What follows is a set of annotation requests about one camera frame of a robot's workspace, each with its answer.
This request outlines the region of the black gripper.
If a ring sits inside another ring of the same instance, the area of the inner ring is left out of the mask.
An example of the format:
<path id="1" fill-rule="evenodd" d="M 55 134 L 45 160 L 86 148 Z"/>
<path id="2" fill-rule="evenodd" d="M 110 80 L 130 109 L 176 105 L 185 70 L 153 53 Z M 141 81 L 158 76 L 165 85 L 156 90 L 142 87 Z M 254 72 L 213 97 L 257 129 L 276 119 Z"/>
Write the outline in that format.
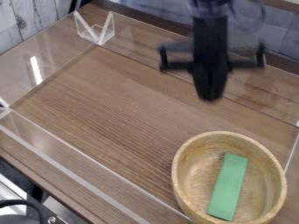
<path id="1" fill-rule="evenodd" d="M 212 19 L 196 17 L 192 20 L 190 41 L 160 44 L 157 48 L 161 59 L 160 69 L 188 69 L 192 71 L 197 96 L 204 101 L 216 101 L 222 96 L 228 79 L 228 70 L 230 70 L 232 66 L 264 66 L 264 44 L 258 41 L 253 41 L 242 48 L 256 56 L 256 60 L 250 63 L 229 60 L 228 17 L 214 17 Z M 192 61 L 169 62 L 166 53 L 192 53 Z M 204 68 L 193 69 L 192 66 L 194 65 L 214 68 L 210 70 L 210 84 L 206 70 Z"/>

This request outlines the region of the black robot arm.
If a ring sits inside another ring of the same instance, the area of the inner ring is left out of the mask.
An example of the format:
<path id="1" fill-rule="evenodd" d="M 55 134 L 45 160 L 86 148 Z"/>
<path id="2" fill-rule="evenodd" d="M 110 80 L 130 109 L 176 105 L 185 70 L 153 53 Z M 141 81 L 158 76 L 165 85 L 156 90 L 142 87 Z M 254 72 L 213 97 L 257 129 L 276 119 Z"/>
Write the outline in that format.
<path id="1" fill-rule="evenodd" d="M 229 58 L 228 11 L 236 0 L 189 0 L 192 36 L 189 41 L 158 45 L 160 70 L 186 70 L 200 99 L 214 102 L 222 97 L 228 75 L 234 68 L 262 68 L 265 46 L 258 40 L 250 50 L 254 59 Z"/>

